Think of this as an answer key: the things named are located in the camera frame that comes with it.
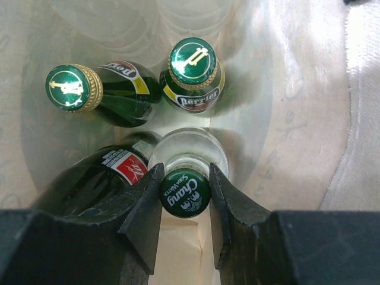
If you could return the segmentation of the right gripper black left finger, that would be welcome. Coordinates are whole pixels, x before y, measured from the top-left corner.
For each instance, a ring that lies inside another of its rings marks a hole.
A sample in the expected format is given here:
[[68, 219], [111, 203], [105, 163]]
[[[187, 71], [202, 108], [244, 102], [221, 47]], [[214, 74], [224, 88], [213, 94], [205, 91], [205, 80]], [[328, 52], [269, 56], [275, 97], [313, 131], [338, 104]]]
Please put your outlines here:
[[1, 211], [2, 284], [147, 284], [154, 273], [164, 167], [75, 216]]

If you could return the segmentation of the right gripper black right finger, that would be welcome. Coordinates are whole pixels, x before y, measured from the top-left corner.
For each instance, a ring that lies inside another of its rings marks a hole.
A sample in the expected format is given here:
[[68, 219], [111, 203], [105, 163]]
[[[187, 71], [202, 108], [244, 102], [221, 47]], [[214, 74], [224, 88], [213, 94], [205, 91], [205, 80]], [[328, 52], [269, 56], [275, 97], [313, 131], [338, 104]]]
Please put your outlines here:
[[210, 166], [221, 284], [378, 284], [377, 211], [269, 211]]

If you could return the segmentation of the clear Chang soda bottle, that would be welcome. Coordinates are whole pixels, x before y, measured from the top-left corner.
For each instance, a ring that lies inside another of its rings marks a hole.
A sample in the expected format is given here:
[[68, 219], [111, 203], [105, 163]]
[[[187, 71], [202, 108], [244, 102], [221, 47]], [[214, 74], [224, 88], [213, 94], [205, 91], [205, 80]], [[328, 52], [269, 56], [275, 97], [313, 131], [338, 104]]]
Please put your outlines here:
[[201, 214], [211, 199], [210, 164], [229, 176], [230, 167], [220, 141], [203, 128], [187, 127], [166, 134], [148, 161], [164, 166], [159, 199], [171, 215], [190, 219]]

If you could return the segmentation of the cream canvas tote bag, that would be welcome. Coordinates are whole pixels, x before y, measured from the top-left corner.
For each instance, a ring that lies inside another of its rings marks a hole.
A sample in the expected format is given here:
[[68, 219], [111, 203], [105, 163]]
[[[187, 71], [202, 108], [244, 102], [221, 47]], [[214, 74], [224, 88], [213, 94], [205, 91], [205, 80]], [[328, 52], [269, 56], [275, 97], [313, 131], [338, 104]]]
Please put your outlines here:
[[[180, 111], [160, 88], [148, 121], [121, 128], [58, 109], [46, 77], [125, 60], [159, 82], [169, 42], [156, 1], [2, 1], [1, 211], [33, 210], [60, 173], [131, 133], [196, 127], [220, 141], [230, 183], [269, 211], [379, 213], [379, 2], [248, 2], [242, 48], [218, 57], [226, 83], [212, 109]], [[147, 284], [221, 284], [210, 202], [193, 218], [161, 204]]]

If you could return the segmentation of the green Perrier bottle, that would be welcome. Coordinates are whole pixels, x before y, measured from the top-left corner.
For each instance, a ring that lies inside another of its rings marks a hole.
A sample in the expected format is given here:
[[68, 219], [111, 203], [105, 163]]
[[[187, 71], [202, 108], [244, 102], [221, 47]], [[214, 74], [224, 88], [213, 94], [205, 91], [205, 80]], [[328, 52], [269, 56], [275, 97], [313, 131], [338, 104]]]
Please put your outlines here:
[[96, 68], [59, 65], [47, 75], [45, 90], [58, 109], [94, 112], [121, 128], [144, 125], [161, 100], [160, 84], [146, 67], [131, 61], [112, 61]]
[[226, 73], [207, 41], [187, 37], [170, 51], [159, 83], [168, 104], [183, 112], [200, 114], [212, 109], [221, 98]]

